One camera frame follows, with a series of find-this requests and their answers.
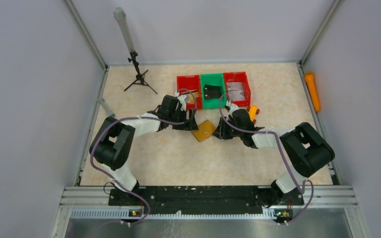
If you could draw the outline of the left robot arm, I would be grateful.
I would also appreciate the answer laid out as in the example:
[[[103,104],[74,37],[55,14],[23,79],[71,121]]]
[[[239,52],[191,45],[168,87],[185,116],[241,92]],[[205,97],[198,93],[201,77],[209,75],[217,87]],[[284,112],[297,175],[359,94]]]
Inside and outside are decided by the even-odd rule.
[[[127,164],[132,142],[145,134],[160,132],[171,126],[175,130],[195,130],[197,108],[187,108],[184,96],[166,95],[156,109],[144,114],[116,119],[107,117],[90,148],[90,162],[101,164],[99,171],[106,174],[115,187],[123,192],[132,192],[138,185],[137,179]]]

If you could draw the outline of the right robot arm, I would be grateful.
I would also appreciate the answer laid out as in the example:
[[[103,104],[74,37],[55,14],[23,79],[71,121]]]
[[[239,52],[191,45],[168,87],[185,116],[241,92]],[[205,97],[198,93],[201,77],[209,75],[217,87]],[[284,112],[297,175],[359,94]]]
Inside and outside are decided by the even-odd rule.
[[[220,131],[239,138],[253,149],[277,148],[285,165],[285,172],[271,184],[271,195],[283,198],[290,192],[304,193],[309,177],[335,158],[335,152],[308,122],[284,133],[256,127],[244,109],[226,107],[220,113]]]

